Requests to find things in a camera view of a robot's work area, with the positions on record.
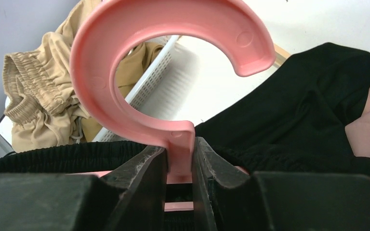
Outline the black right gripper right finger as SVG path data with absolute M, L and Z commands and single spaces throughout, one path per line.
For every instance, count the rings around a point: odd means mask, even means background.
M 367 176 L 248 175 L 197 137 L 192 178 L 197 231 L 370 231 Z

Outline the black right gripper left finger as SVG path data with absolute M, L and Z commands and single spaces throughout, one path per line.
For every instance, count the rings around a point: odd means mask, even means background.
M 152 146 L 102 177 L 0 174 L 0 231 L 160 231 L 166 182 Z

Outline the black shorts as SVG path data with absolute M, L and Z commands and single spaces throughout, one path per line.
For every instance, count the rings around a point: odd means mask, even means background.
M 196 126 L 224 160 L 254 172 L 363 175 L 344 127 L 361 117 L 370 87 L 370 53 L 325 43 L 292 55 L 234 105 Z M 142 152 L 132 141 L 90 142 L 13 154 L 0 174 L 102 177 Z M 166 185 L 161 231 L 196 231 L 193 184 Z

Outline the beige shorts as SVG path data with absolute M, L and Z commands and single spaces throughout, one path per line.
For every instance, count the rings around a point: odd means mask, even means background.
M 71 83 L 69 57 L 78 29 L 98 0 L 81 0 L 68 17 L 47 32 L 33 51 L 4 56 L 2 81 L 10 99 L 4 114 L 12 121 L 12 148 L 16 152 L 78 143 L 81 119 L 89 114 Z

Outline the brown shorts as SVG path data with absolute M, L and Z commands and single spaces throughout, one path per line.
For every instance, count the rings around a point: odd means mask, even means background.
M 157 58 L 164 46 L 155 42 L 144 42 L 132 49 L 120 62 L 115 78 L 121 95 L 125 98 L 137 84 L 145 71 Z M 92 142 L 102 126 L 94 118 L 81 120 L 82 132 L 87 142 Z

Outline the thick pink plastic hanger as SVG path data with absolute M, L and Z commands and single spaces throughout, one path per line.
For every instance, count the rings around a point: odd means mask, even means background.
M 263 22 L 241 0 L 108 0 L 83 22 L 73 41 L 70 76 L 90 116 L 109 131 L 168 152 L 169 184 L 191 183 L 195 127 L 140 113 L 126 102 L 162 58 L 151 39 L 193 36 L 219 48 L 235 73 L 267 70 L 275 49 Z

